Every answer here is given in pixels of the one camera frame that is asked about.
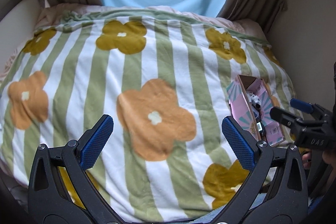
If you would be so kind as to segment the person's right hand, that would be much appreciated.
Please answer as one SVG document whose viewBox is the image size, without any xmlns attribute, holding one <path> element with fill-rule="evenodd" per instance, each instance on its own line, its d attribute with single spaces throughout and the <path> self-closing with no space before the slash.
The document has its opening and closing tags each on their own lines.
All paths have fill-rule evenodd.
<svg viewBox="0 0 336 224">
<path fill-rule="evenodd" d="M 310 169 L 312 162 L 311 157 L 312 157 L 311 151 L 302 156 L 303 167 L 305 169 Z M 322 159 L 326 164 L 331 165 L 333 169 L 335 169 L 335 163 L 336 163 L 335 151 L 332 150 L 323 151 Z"/>
</svg>

